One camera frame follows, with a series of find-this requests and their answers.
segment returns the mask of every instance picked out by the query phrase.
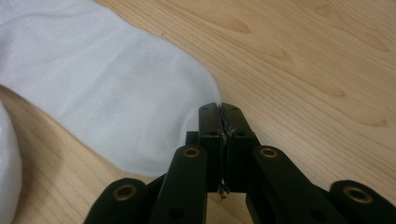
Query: metal ring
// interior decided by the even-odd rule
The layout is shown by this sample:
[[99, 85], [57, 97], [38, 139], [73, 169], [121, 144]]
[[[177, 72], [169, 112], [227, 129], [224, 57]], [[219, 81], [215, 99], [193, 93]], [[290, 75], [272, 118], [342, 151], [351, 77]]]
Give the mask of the metal ring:
[[183, 150], [183, 155], [186, 157], [197, 157], [201, 151], [195, 147], [189, 147]]
[[372, 203], [373, 197], [362, 189], [358, 189], [352, 186], [346, 186], [343, 188], [344, 194], [352, 201], [356, 203]]
[[276, 158], [277, 157], [277, 152], [271, 148], [265, 147], [260, 150], [260, 154], [262, 156], [267, 157], [267, 158]]
[[113, 191], [113, 198], [117, 201], [126, 201], [132, 197], [134, 197], [137, 193], [137, 188], [133, 184], [124, 184], [118, 186]]

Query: black metal part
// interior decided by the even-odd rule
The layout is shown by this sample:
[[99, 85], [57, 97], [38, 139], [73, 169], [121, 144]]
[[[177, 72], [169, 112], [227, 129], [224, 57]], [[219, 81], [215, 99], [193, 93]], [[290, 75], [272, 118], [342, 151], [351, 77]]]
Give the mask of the black metal part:
[[360, 183], [339, 181], [330, 192], [312, 185], [285, 153], [260, 146], [238, 107], [204, 105], [199, 119], [167, 174], [148, 185], [113, 182], [85, 223], [205, 223], [206, 194], [227, 190], [247, 194], [256, 224], [396, 223], [395, 207]]

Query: light wood tabletop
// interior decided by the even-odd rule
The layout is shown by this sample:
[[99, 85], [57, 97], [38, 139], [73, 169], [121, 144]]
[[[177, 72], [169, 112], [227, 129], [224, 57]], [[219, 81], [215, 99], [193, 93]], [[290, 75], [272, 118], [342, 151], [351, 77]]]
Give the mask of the light wood tabletop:
[[[186, 50], [264, 145], [324, 189], [352, 179], [396, 204], [396, 1], [99, 0]], [[6, 88], [23, 187], [15, 223], [81, 223], [126, 174]], [[210, 194], [206, 223], [251, 223], [243, 194]]]

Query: folded fabric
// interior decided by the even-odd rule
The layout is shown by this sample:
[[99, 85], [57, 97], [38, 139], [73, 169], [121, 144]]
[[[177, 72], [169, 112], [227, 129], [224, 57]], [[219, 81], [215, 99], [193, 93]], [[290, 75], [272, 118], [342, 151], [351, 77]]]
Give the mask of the folded fabric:
[[21, 191], [21, 157], [17, 138], [0, 103], [0, 223], [11, 223]]
[[166, 172], [220, 101], [189, 54], [92, 1], [0, 2], [0, 83], [122, 170]]

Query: wooden table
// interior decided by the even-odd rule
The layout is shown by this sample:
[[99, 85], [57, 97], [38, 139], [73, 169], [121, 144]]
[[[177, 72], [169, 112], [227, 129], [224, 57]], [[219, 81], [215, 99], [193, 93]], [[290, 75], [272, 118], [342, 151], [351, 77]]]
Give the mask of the wooden table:
[[[262, 144], [316, 185], [353, 179], [396, 203], [396, 2], [99, 0], [193, 55]], [[113, 180], [108, 164], [2, 88], [21, 145], [15, 223], [81, 223]], [[251, 223], [244, 195], [210, 195], [207, 223]]]

